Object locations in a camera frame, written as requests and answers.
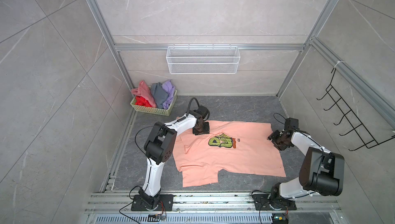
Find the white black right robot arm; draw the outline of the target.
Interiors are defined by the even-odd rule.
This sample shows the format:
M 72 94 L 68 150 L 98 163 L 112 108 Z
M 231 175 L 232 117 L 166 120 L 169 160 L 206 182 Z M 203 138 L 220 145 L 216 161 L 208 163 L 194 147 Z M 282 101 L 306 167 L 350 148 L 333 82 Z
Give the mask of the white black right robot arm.
M 280 151 L 297 147 L 304 154 L 298 177 L 272 187 L 268 197 L 270 208 L 282 210 L 308 196 L 341 195 L 345 168 L 342 155 L 327 150 L 309 134 L 298 130 L 276 130 L 268 140 Z

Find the peach printed t-shirt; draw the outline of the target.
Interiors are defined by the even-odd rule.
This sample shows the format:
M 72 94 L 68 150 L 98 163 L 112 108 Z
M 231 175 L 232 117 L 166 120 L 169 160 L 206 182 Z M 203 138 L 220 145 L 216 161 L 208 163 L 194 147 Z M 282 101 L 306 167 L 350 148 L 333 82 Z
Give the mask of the peach printed t-shirt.
M 218 172 L 285 177 L 278 149 L 268 140 L 269 123 L 210 121 L 210 132 L 194 135 L 189 129 L 177 136 L 173 149 L 183 187 L 218 182 Z

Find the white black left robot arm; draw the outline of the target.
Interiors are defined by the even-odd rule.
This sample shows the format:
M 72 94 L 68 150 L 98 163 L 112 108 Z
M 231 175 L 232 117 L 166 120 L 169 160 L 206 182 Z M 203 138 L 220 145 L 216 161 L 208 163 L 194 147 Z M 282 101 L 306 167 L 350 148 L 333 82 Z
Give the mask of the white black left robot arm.
M 163 168 L 173 153 L 177 136 L 189 129 L 196 136 L 209 134 L 207 121 L 209 116 L 209 111 L 203 113 L 190 111 L 171 122 L 157 122 L 151 126 L 152 130 L 144 145 L 144 154 L 147 158 L 146 178 L 138 191 L 147 210 L 155 210 L 159 205 Z

